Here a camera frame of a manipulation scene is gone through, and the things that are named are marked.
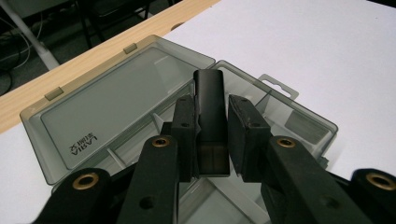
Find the gray floor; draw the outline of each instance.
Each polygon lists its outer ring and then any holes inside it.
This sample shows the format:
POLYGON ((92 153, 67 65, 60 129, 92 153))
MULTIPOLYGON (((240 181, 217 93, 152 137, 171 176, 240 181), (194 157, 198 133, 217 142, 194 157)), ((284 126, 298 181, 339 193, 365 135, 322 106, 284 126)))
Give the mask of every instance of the gray floor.
MULTIPOLYGON (((169 5, 167 0, 157 0, 151 4, 149 12, 155 15, 168 7, 169 5)), ((141 21, 142 19, 136 17, 123 21, 122 23, 105 30, 105 38, 117 35, 141 21)), ((31 27, 35 35, 39 33, 40 23, 41 22, 38 21, 31 27)), ((82 33, 78 13, 73 6, 62 8, 49 14, 46 18, 43 18, 41 33, 38 39, 45 43, 47 48, 50 49, 60 64, 65 63, 88 50, 85 37, 82 33)), ((100 43, 96 36, 92 37, 92 42, 94 45, 100 43)), ((3 67, 12 67, 15 66, 16 62, 18 64, 23 63, 27 58, 29 51, 26 50, 23 52, 25 49, 27 49, 26 43, 24 43, 21 38, 19 38, 18 43, 9 43, 7 46, 2 46, 2 50, 0 51, 0 64, 3 65, 3 67), (19 62, 17 61, 18 51, 22 52, 19 62)), ((18 68, 7 70, 7 72, 0 72, 0 95, 7 91, 10 84, 10 91, 15 90, 19 86, 45 74, 48 71, 47 67, 36 55, 34 49, 30 48, 30 55, 26 63, 18 68)))

